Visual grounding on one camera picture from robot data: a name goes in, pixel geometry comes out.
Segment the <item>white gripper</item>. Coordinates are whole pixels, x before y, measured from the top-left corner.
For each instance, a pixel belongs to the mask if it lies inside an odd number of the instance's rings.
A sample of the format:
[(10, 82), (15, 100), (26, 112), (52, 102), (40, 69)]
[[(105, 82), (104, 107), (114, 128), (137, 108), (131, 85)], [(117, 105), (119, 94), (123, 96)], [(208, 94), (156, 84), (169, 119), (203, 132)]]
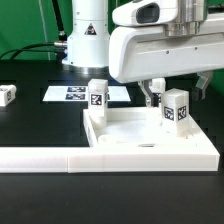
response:
[(148, 79), (199, 72), (192, 90), (192, 98), (199, 101), (213, 78), (210, 70), (222, 68), (224, 22), (206, 21), (197, 35), (189, 37), (167, 37), (163, 26), (151, 26), (118, 27), (110, 38), (110, 75), (120, 83), (139, 81), (147, 107), (159, 106), (159, 96), (151, 91)]

